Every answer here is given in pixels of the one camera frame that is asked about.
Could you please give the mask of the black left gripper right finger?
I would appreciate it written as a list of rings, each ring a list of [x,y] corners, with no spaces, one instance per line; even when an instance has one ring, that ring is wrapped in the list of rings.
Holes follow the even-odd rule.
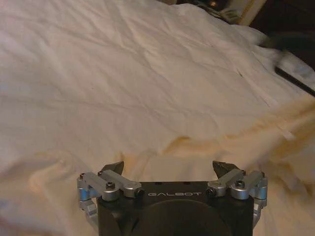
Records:
[[[218,198],[229,194],[240,201],[253,198],[252,226],[255,227],[261,210],[267,206],[268,179],[265,173],[253,171],[247,174],[232,163],[213,161],[212,164],[218,179],[207,183],[207,195]]]

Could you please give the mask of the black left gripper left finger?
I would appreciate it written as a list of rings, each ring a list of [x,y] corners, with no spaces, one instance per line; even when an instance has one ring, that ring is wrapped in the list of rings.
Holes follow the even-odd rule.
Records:
[[[78,205],[85,212],[87,221],[98,230],[97,206],[94,198],[102,198],[106,202],[117,200],[120,195],[138,199],[144,195],[142,184],[122,176],[124,162],[105,165],[97,174],[86,172],[77,178]]]

